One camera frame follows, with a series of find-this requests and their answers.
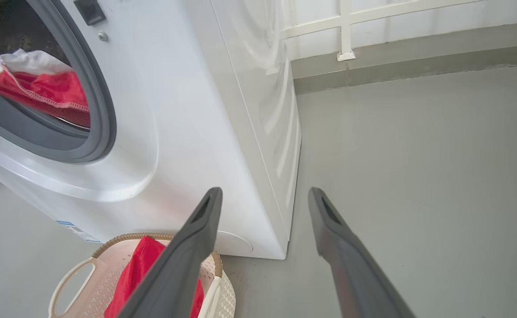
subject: screw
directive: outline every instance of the screw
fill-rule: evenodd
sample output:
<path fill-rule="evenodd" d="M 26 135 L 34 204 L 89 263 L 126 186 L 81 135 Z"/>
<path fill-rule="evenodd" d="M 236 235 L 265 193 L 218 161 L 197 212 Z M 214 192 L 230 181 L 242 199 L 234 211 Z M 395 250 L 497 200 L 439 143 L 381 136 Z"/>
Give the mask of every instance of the screw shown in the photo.
<path fill-rule="evenodd" d="M 109 36 L 107 36 L 107 34 L 103 31 L 99 32 L 97 34 L 97 38 L 99 38 L 101 41 L 103 42 L 108 42 L 109 41 Z"/>

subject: sticker label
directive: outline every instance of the sticker label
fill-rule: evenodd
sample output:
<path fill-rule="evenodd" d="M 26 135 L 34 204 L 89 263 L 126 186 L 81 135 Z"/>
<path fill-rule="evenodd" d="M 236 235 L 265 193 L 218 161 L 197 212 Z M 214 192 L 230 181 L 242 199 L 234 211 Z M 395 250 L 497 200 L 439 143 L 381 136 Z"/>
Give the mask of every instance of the sticker label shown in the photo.
<path fill-rule="evenodd" d="M 73 234 L 76 234 L 77 236 L 79 236 L 81 239 L 87 241 L 87 242 L 92 242 L 92 243 L 101 243 L 100 241 L 96 240 L 94 237 L 92 237 L 91 235 L 89 235 L 88 233 L 85 233 L 84 231 L 82 231 L 79 227 L 73 225 L 72 223 L 70 222 L 66 222 L 66 221 L 57 221 L 58 223 L 66 226 L 67 229 L 69 229 L 70 231 L 73 232 Z"/>

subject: white washing machine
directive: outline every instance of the white washing machine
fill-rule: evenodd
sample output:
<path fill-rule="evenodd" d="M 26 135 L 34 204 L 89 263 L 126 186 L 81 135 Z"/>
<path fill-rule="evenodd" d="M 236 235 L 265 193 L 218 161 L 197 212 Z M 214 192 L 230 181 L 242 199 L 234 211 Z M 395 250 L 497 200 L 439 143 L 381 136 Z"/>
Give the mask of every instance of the white washing machine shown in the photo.
<path fill-rule="evenodd" d="M 17 10 L 0 53 L 69 63 L 91 126 L 0 97 L 0 182 L 101 243 L 175 233 L 219 186 L 218 252 L 285 258 L 301 130 L 278 0 L 0 0 Z"/>

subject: washing machine door opening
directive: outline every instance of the washing machine door opening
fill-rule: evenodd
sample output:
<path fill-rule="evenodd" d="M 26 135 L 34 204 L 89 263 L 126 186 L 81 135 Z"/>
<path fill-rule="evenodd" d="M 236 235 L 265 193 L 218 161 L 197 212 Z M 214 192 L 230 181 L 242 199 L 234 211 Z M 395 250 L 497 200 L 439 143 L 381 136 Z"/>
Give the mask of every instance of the washing machine door opening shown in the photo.
<path fill-rule="evenodd" d="M 0 0 L 0 136 L 83 163 L 106 155 L 115 133 L 103 74 L 60 0 Z"/>

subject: gray floor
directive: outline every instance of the gray floor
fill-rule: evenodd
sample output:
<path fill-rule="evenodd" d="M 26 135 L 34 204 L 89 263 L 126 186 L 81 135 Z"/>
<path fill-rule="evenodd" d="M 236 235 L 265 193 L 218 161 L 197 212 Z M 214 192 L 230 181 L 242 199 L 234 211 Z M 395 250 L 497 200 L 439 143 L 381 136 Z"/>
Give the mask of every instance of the gray floor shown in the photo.
<path fill-rule="evenodd" d="M 236 317 L 340 316 L 307 209 L 321 187 L 419 318 L 517 318 L 517 67 L 298 96 L 284 261 L 225 256 Z"/>

